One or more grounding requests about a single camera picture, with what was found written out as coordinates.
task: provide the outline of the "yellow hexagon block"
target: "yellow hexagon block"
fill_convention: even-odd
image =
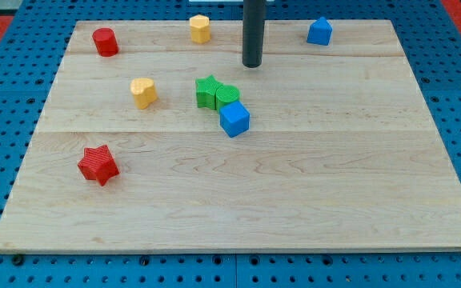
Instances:
[[[130,89],[134,97],[134,104],[138,109],[145,109],[158,99],[154,80],[150,78],[133,79]]]
[[[190,18],[191,41],[203,44],[211,40],[209,18],[204,15],[195,15]]]

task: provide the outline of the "green star block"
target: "green star block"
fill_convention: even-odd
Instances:
[[[239,100],[239,89],[232,85],[224,85],[216,90],[216,110],[220,112],[220,108],[227,104]]]
[[[195,85],[197,87],[197,107],[216,110],[216,90],[223,86],[223,83],[210,75],[207,78],[195,79]]]

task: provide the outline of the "pegboard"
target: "pegboard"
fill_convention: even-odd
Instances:
[[[240,19],[188,0],[25,0],[0,43],[0,216],[77,20]],[[269,19],[390,19],[461,181],[461,37],[436,0],[275,0]],[[0,286],[461,286],[461,254],[0,256]]]

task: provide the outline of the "blue cube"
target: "blue cube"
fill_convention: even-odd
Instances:
[[[307,35],[307,43],[319,44],[327,46],[332,37],[332,26],[326,18],[321,17],[318,21],[311,24],[309,34]]]
[[[225,105],[220,109],[220,126],[231,138],[240,135],[250,126],[250,113],[240,101]]]

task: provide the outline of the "black metal rod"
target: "black metal rod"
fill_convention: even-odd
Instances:
[[[243,65],[255,68],[263,59],[266,0],[243,1]]]

